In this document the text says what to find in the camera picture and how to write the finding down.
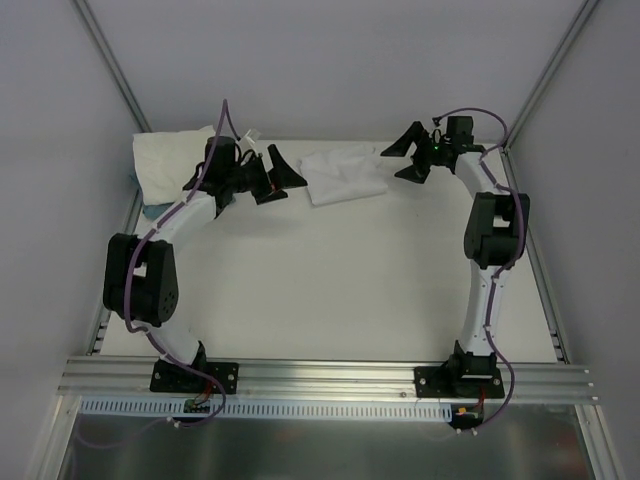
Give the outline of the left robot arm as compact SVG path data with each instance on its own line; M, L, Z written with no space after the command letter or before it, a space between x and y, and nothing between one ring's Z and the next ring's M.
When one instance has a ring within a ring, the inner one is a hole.
M174 367L173 379L186 391L199 390L210 376L203 344L174 317L179 251L236 195L248 193L262 205L307 184L275 145L262 155L241 151L238 141L216 135L207 140L204 154L178 200L144 234L111 237L103 287L104 307L124 321L129 333L147 338L160 360Z

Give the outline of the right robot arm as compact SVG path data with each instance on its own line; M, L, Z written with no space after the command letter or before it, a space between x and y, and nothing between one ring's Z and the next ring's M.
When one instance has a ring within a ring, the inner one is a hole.
M434 167L448 169L473 200L463 237L471 286L461 336L441 365L415 368L416 395L502 399L498 366L504 357L496 344L498 317L510 271L525 250L530 198L501 184L491 171L488 149L474 139L472 117L454 111L433 122L433 130L413 122L382 153L408 156L409 166L395 175L415 184L425 183Z

